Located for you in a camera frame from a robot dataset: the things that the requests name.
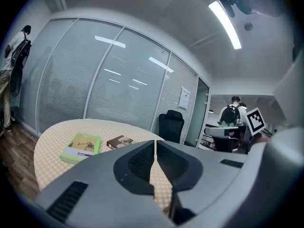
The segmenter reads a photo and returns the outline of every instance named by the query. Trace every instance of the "white shirt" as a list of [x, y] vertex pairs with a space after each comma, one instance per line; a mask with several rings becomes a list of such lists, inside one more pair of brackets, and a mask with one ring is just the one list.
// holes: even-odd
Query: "white shirt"
[[15, 37], [10, 41], [9, 47], [10, 52], [7, 58], [4, 58], [4, 63], [2, 64], [1, 70], [11, 70], [11, 55], [16, 50], [17, 46], [24, 40], [24, 35], [27, 37], [26, 33], [22, 31], [18, 32]]
[[[237, 107], [238, 106], [238, 104], [230, 104], [229, 106], [235, 106], [235, 107]], [[220, 118], [222, 117], [222, 114], [223, 114], [223, 112], [224, 112], [224, 110], [227, 108], [227, 106], [225, 106], [222, 110], [221, 110], [221, 112], [220, 112], [220, 114], [219, 114], [219, 118], [218, 118], [218, 122], [220, 122]], [[246, 123], [247, 124], [247, 121], [246, 121], [246, 117], [245, 117], [245, 115], [246, 115], [246, 110], [243, 108], [243, 107], [239, 107], [238, 108], [238, 111], [239, 111], [239, 115], [240, 115], [240, 120], [241, 120], [241, 123]]]

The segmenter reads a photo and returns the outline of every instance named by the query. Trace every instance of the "checkered tablecloth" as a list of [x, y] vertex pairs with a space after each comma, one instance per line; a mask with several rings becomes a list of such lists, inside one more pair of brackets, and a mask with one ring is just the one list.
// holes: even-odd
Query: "checkered tablecloth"
[[[42, 134], [35, 147], [34, 166], [40, 190], [73, 167], [72, 164], [61, 161], [59, 155], [76, 133], [101, 136], [100, 153], [112, 150], [106, 146], [106, 142], [119, 135], [128, 136], [137, 142], [163, 140], [161, 137], [139, 127], [112, 121], [78, 119], [58, 123]], [[151, 168], [150, 184], [154, 186], [155, 202], [161, 208], [164, 208], [170, 203], [172, 186], [157, 162], [156, 142], [154, 149], [154, 164]]]

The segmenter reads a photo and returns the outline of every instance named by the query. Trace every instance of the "book cover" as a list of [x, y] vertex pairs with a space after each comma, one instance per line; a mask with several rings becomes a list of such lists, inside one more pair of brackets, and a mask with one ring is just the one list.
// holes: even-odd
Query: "book cover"
[[99, 136], [77, 133], [60, 154], [62, 161], [77, 164], [83, 159], [99, 153]]
[[117, 149], [120, 147], [128, 146], [132, 143], [136, 143], [133, 139], [128, 138], [127, 136], [121, 135], [114, 139], [109, 140], [106, 145], [111, 149]]

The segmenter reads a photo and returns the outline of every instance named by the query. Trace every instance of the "shoe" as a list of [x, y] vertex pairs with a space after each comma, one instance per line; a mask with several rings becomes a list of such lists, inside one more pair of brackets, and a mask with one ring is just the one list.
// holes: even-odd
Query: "shoe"
[[11, 126], [10, 126], [10, 125], [9, 125], [8, 127], [2, 126], [2, 128], [3, 128], [4, 130], [6, 130], [8, 133], [11, 132]]

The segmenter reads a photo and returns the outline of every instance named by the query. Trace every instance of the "yellow and white checkered tablecloth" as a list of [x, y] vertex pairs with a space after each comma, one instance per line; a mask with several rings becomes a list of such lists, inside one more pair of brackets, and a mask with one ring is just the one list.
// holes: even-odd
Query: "yellow and white checkered tablecloth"
[[[101, 136], [100, 153], [112, 150], [106, 146], [106, 142], [119, 135], [128, 136], [137, 142], [163, 140], [161, 137], [139, 127], [112, 121], [78, 119], [58, 123], [42, 134], [35, 147], [34, 166], [40, 190], [73, 167], [72, 164], [61, 161], [59, 155], [76, 133]], [[156, 142], [154, 149], [154, 164], [151, 168], [150, 184], [154, 186], [155, 202], [161, 208], [165, 208], [170, 204], [172, 186], [157, 162]]]

